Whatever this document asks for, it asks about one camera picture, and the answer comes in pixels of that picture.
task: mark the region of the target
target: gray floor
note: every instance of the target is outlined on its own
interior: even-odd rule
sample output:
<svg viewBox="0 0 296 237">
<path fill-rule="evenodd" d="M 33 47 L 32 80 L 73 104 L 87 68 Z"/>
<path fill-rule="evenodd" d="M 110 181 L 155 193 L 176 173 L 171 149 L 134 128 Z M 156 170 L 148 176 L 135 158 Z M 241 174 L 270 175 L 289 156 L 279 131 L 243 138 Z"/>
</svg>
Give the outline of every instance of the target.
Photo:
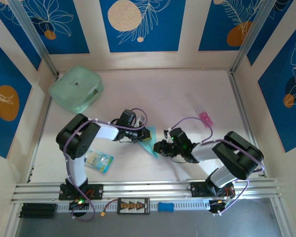
<svg viewBox="0 0 296 237">
<path fill-rule="evenodd" d="M 280 237 L 269 200 L 239 200 L 222 217 L 208 211 L 151 212 L 150 215 L 97 213 L 92 222 L 70 214 L 54 220 L 22 219 L 17 237 Z"/>
</svg>

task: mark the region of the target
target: translucent storage box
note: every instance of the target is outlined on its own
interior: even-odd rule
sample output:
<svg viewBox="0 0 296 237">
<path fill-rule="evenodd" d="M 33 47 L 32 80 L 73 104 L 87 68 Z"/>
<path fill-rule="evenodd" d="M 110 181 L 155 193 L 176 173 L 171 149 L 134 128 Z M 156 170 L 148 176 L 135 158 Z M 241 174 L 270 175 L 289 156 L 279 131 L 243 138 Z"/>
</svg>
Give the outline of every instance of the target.
<svg viewBox="0 0 296 237">
<path fill-rule="evenodd" d="M 72 67 L 50 88 L 57 104 L 78 114 L 94 102 L 104 90 L 101 77 L 82 66 Z"/>
</svg>

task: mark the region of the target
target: blue eraser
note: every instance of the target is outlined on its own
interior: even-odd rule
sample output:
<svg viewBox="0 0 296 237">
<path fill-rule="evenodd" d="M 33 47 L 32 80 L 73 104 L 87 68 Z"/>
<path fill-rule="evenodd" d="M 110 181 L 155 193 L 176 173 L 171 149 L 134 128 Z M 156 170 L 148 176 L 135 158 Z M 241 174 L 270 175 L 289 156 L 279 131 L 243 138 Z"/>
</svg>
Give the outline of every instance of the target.
<svg viewBox="0 0 296 237">
<path fill-rule="evenodd" d="M 158 203 L 158 211 L 174 212 L 174 204 L 159 202 Z"/>
</svg>

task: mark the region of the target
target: metal corner post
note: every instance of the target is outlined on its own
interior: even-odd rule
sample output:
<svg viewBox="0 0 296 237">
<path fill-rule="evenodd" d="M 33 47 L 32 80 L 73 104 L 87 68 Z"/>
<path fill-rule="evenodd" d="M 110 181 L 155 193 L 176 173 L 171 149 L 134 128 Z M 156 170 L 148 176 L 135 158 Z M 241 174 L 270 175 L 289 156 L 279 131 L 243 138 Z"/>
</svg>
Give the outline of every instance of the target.
<svg viewBox="0 0 296 237">
<path fill-rule="evenodd" d="M 19 0 L 7 0 L 7 2 L 12 13 L 20 23 L 20 26 L 24 30 L 25 34 L 31 41 L 33 47 L 35 48 L 41 59 L 46 63 L 51 73 L 57 76 L 57 70 L 49 57 L 49 53 L 21 2 Z"/>
<path fill-rule="evenodd" d="M 263 24 L 265 23 L 266 19 L 268 18 L 269 13 L 271 12 L 274 4 L 277 0 L 264 0 L 261 8 L 257 12 L 255 19 L 253 20 L 252 26 L 250 27 L 245 39 L 243 40 L 242 45 L 240 46 L 239 53 L 232 64 L 230 71 L 235 73 L 241 64 L 242 60 L 248 54 L 252 44 L 256 40 Z"/>
</svg>

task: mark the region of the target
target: beige circle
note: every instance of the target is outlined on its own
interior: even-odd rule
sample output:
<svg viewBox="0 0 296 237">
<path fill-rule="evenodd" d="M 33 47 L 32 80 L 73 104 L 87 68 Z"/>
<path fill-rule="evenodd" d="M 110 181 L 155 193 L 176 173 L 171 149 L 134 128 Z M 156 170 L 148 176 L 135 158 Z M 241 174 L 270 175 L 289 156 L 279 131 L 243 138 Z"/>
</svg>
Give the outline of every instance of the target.
<svg viewBox="0 0 296 237">
<path fill-rule="evenodd" d="M 139 43 L 141 43 L 141 42 L 144 41 L 144 38 L 143 38 L 143 37 L 138 37 L 138 38 L 137 38 L 137 41 L 138 41 Z"/>
<path fill-rule="evenodd" d="M 214 4 L 219 5 L 222 4 L 225 0 L 213 0 Z"/>
<path fill-rule="evenodd" d="M 129 0 L 116 1 L 108 11 L 109 22 L 117 31 L 131 31 L 139 26 L 142 15 L 138 7 Z"/>
<path fill-rule="evenodd" d="M 7 0 L 0 0 L 1 3 L 8 5 L 8 3 L 6 2 Z"/>
</svg>

